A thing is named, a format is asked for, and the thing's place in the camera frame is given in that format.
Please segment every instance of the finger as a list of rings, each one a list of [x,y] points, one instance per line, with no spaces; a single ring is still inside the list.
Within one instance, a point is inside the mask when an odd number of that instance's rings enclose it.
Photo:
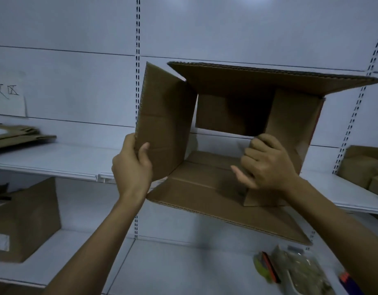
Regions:
[[[255,182],[254,178],[249,178],[246,176],[238,167],[231,166],[231,170],[237,177],[237,180],[241,182],[242,184],[246,185],[248,188],[257,188],[257,184]]]
[[[285,148],[282,146],[282,144],[278,141],[277,138],[274,136],[268,134],[268,133],[262,133],[257,137],[259,140],[265,142],[270,147],[277,149],[277,150],[284,150]]]
[[[249,156],[242,156],[241,157],[241,165],[242,167],[250,172],[253,176],[256,176],[257,168],[256,166],[259,164],[258,161],[255,161],[253,158],[250,158]]]
[[[266,156],[264,152],[252,148],[245,148],[245,155],[257,161],[263,160]]]
[[[123,151],[132,151],[134,154],[134,144],[136,142],[135,133],[127,134],[123,142],[122,150]]]
[[[152,163],[148,157],[149,146],[150,144],[148,142],[144,143],[141,146],[141,148],[138,151],[138,161],[140,162],[142,166],[147,167],[147,168],[152,168]]]
[[[250,141],[250,148],[256,149],[261,152],[269,152],[271,150],[262,140],[254,138]]]

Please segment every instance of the person's left hand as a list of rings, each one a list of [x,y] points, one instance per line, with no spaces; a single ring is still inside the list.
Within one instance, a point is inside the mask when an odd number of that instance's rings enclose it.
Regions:
[[[138,151],[138,159],[134,152],[135,134],[125,137],[122,150],[113,158],[113,171],[120,199],[134,200],[142,204],[152,182],[152,163],[147,151],[150,144],[145,143]]]

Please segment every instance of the forearm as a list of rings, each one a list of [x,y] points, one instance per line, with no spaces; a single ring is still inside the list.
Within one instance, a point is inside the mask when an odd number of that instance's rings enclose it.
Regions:
[[[365,294],[378,294],[378,237],[339,209],[304,179],[287,201],[323,238]]]
[[[44,295],[100,295],[140,203],[121,197],[110,214],[55,276]]]

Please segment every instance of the white paper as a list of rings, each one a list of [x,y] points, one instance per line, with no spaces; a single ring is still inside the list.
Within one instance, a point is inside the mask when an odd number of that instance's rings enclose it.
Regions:
[[[0,251],[10,250],[10,236],[0,234]]]
[[[22,78],[0,71],[0,115],[26,117]]]

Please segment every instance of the person's left arm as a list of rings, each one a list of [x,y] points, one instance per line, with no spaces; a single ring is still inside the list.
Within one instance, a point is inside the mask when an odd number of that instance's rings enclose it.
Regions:
[[[119,199],[110,214],[44,290],[44,295],[100,295],[130,225],[140,210],[152,180],[149,143],[134,152],[134,134],[125,138],[113,158],[112,171]]]

